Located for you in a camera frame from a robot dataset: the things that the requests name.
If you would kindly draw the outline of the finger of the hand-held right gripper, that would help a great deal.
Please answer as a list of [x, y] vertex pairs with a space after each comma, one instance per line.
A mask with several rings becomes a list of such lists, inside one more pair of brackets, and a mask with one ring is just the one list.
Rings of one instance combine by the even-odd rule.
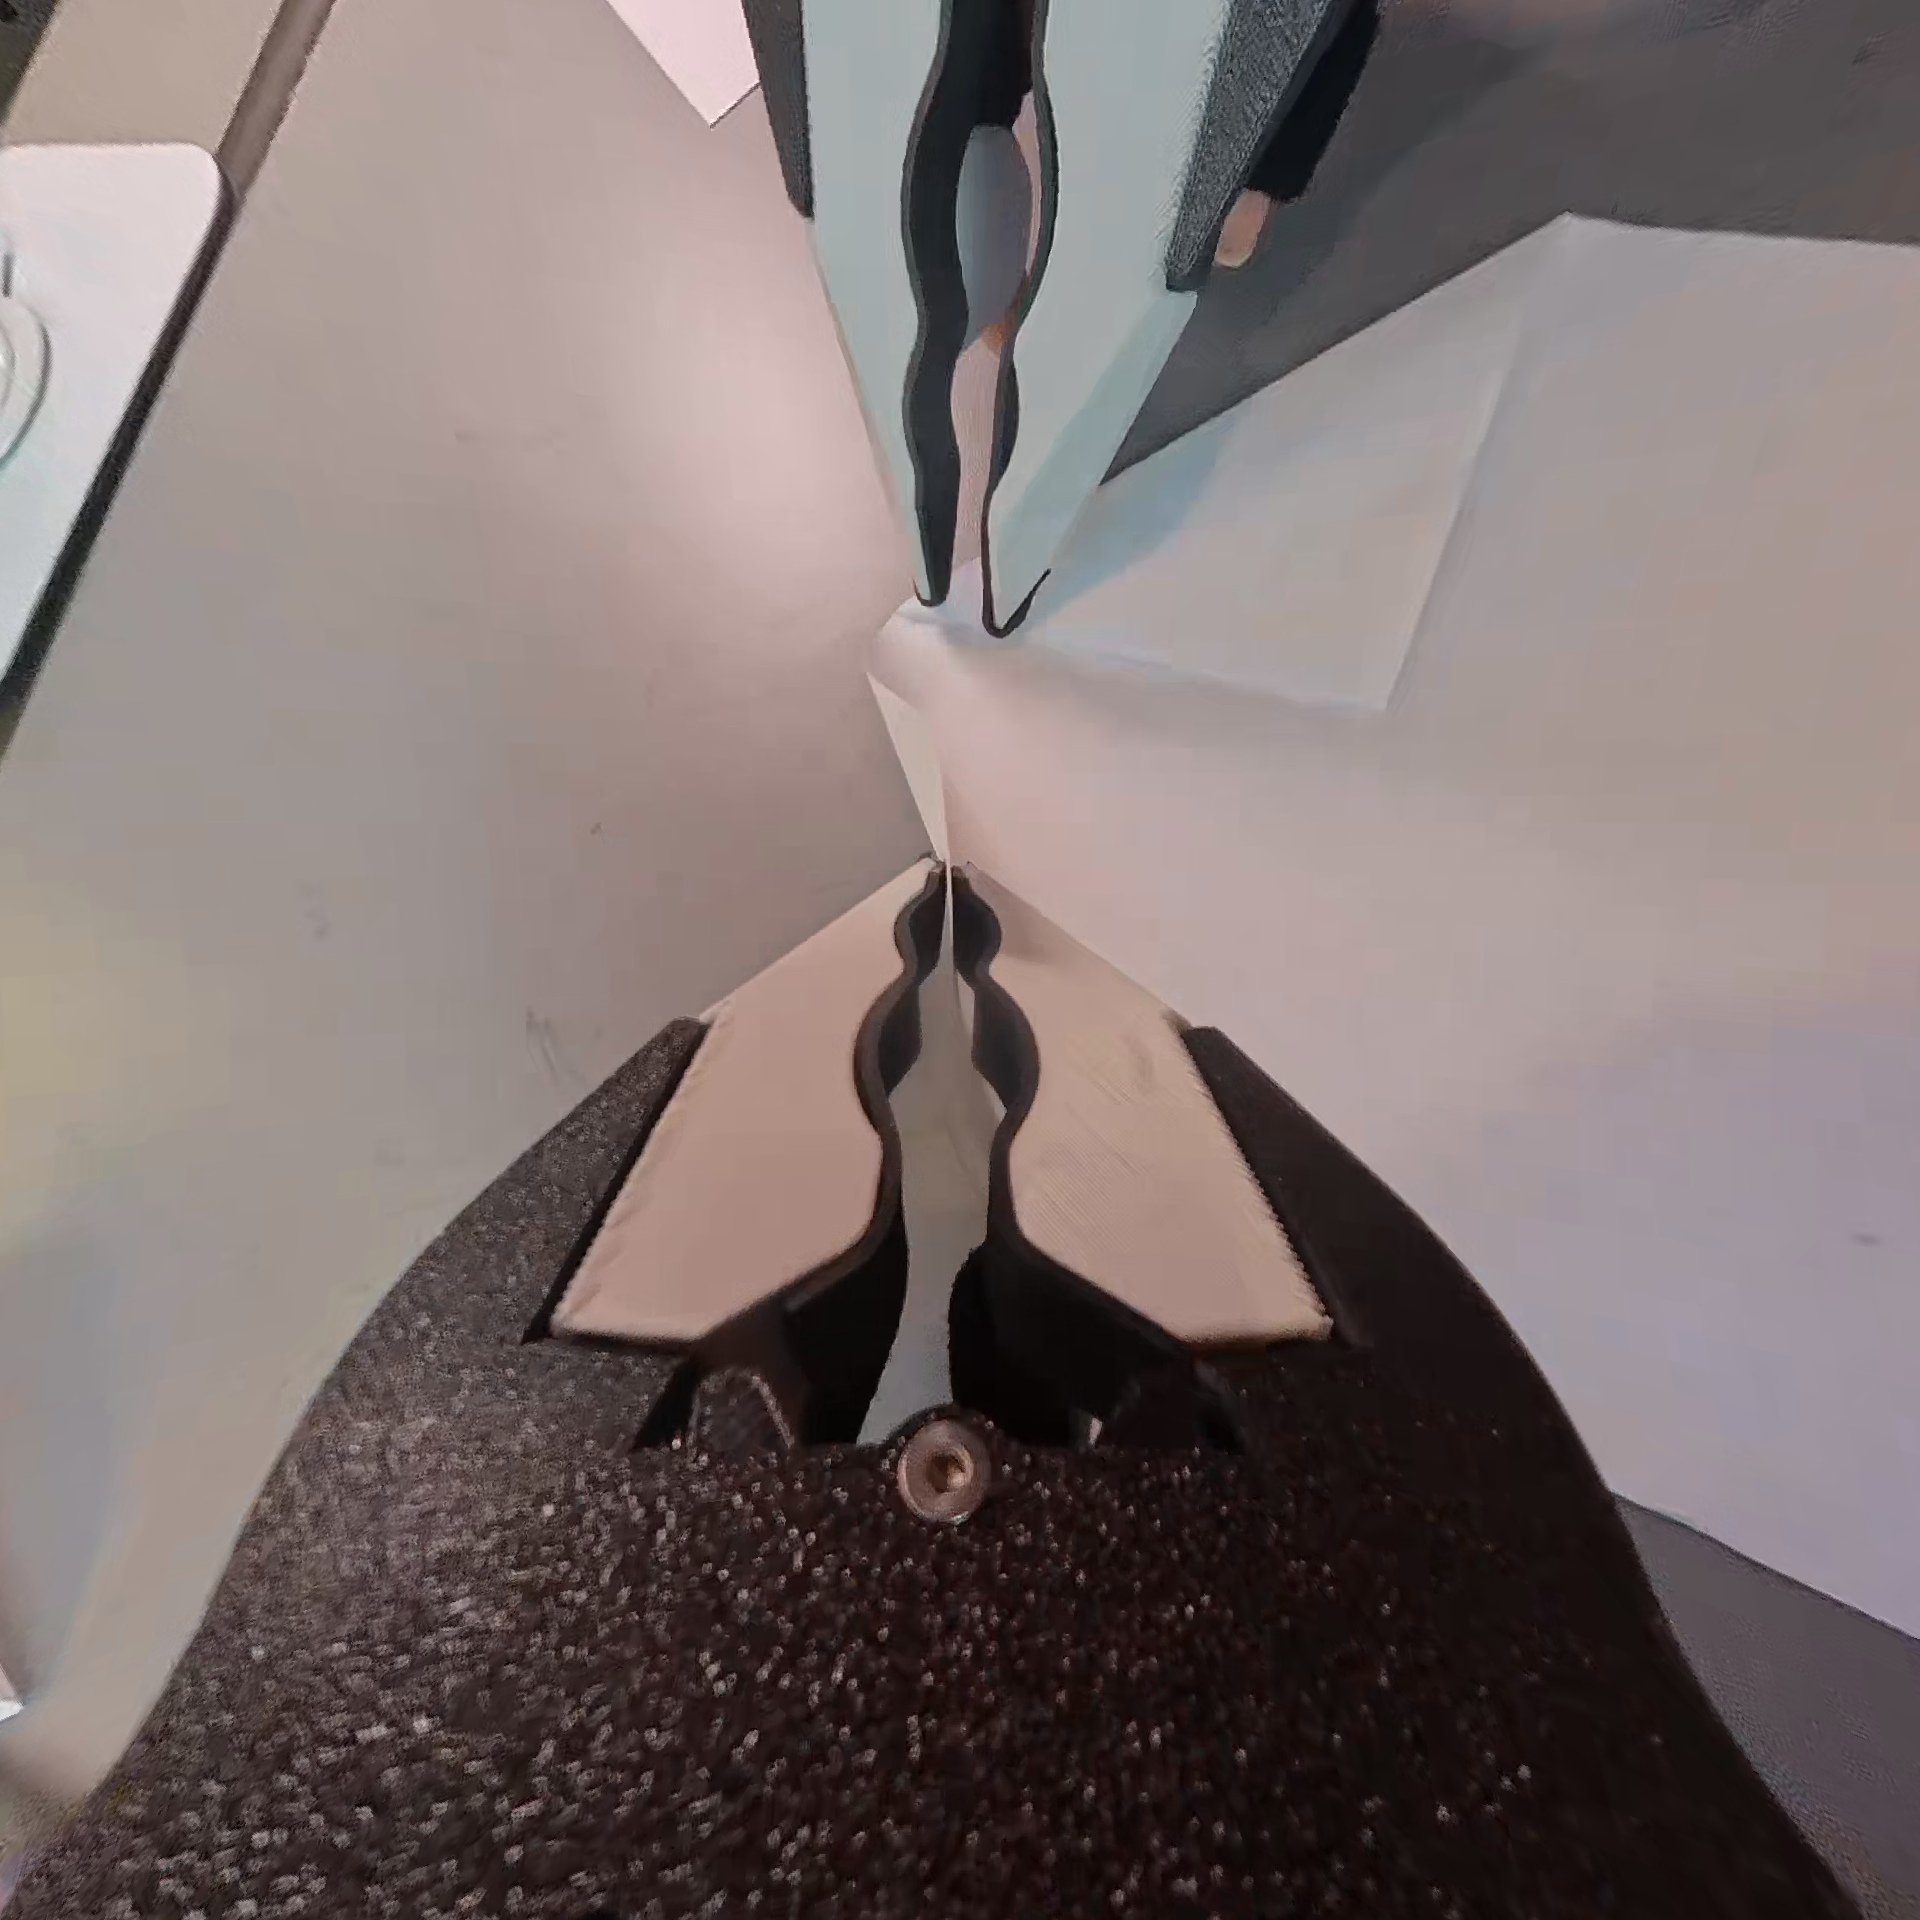
[[960, 488], [950, 385], [962, 347], [947, 90], [955, 6], [802, 1], [808, 223], [911, 592], [950, 587]]
[[1167, 242], [1228, 23], [1224, 1], [1035, 5], [1039, 237], [998, 368], [995, 634], [1023, 621], [1192, 312]]

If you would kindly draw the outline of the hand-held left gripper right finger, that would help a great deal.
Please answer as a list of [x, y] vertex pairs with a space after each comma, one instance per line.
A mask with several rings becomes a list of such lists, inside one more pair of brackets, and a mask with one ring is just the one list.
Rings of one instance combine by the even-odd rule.
[[1335, 1320], [1159, 994], [950, 871], [988, 1213], [949, 1297], [957, 1406], [1023, 1445], [1237, 1445], [1216, 1354]]

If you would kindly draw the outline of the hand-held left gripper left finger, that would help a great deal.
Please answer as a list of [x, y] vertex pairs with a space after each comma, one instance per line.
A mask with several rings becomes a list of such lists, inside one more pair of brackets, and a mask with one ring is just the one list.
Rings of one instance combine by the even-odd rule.
[[926, 857], [719, 999], [579, 1238], [548, 1334], [748, 1375], [782, 1445], [858, 1439], [906, 1307], [893, 1091], [943, 945]]

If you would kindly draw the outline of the white paper sheet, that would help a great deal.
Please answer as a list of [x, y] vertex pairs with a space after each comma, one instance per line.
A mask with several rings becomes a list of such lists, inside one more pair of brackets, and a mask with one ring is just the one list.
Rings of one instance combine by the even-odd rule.
[[1916, 246], [1564, 215], [870, 669], [950, 849], [1394, 1185], [1621, 1495], [1916, 1631]]
[[741, 1], [607, 1], [703, 125], [718, 125], [759, 87]]

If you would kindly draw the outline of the grey desk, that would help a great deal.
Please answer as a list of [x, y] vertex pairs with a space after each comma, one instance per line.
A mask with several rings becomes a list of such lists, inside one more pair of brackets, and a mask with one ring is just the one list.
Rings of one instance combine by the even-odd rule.
[[[749, 13], [715, 134], [587, 5], [338, 5], [7, 746], [4, 1465], [102, 1522], [13, 1912], [1856, 1914], [1524, 1337], [1221, 1025], [1332, 1334], [1211, 1359], [1237, 1445], [954, 1399], [986, 869], [872, 641], [1050, 575], [911, 592]], [[1564, 215], [1916, 246], [1916, 5], [1382, 18], [1096, 491]], [[700, 1018], [926, 857], [858, 1439], [548, 1334]]]

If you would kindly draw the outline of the white laptop stand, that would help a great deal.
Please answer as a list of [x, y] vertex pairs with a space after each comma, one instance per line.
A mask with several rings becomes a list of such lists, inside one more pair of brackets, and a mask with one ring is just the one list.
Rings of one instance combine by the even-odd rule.
[[230, 217], [186, 141], [3, 152], [3, 698], [24, 703]]

